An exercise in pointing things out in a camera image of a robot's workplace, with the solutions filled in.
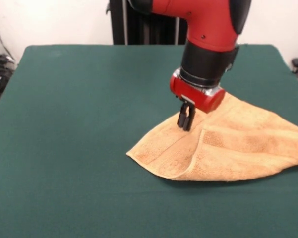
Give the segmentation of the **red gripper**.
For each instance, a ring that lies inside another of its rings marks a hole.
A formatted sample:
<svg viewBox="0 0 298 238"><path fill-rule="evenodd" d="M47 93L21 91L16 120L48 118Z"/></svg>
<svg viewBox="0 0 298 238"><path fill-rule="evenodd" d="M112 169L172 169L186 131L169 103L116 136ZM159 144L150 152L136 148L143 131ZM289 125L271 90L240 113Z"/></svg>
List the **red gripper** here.
<svg viewBox="0 0 298 238"><path fill-rule="evenodd" d="M196 88L174 75L170 79L170 90L180 100L192 104L192 106L188 106L183 103L180 108L177 125L183 128L184 131L191 130L195 117L195 108L209 113L218 108L225 96L225 90L220 86L210 89Z"/></svg>

